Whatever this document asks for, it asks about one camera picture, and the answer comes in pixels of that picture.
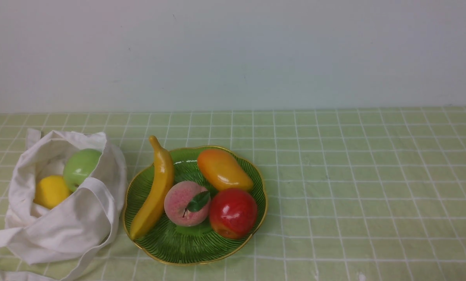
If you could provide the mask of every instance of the table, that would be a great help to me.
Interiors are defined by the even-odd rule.
[[[466,281],[466,107],[0,115],[0,229],[27,128],[104,131],[128,180],[167,149],[215,144],[263,173],[269,211],[225,260],[173,267],[122,227],[82,280]],[[0,249],[0,269],[59,279],[76,260],[28,266]]]

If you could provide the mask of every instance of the green plate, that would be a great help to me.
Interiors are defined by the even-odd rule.
[[[223,238],[210,227],[208,219],[202,224],[189,228],[176,226],[163,213],[155,227],[146,236],[134,243],[147,255],[169,265],[197,265],[211,263],[231,256],[240,250],[259,229],[266,216],[268,201],[264,179],[258,169],[248,160],[238,157],[233,152],[220,146],[201,146],[199,148],[182,148],[170,151],[174,162],[174,184],[192,180],[206,187],[211,195],[217,194],[212,185],[203,177],[197,166],[197,158],[205,149],[222,149],[231,153],[244,171],[252,178],[254,188],[250,193],[258,206],[255,226],[250,233],[240,240]],[[126,205],[122,213],[126,233],[131,230],[131,223],[146,200],[153,183],[153,164],[137,174],[128,187]]]

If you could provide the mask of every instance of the red apple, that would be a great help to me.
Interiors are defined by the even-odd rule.
[[[245,190],[230,188],[220,191],[210,203],[212,229],[224,238],[240,239],[254,227],[257,204]]]

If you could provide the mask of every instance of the white wall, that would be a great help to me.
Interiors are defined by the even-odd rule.
[[[0,112],[466,105],[466,0],[0,0]]]

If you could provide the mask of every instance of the green apple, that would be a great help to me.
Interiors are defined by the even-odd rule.
[[[74,153],[63,169],[63,178],[70,191],[74,192],[94,171],[101,157],[95,149],[82,149]]]

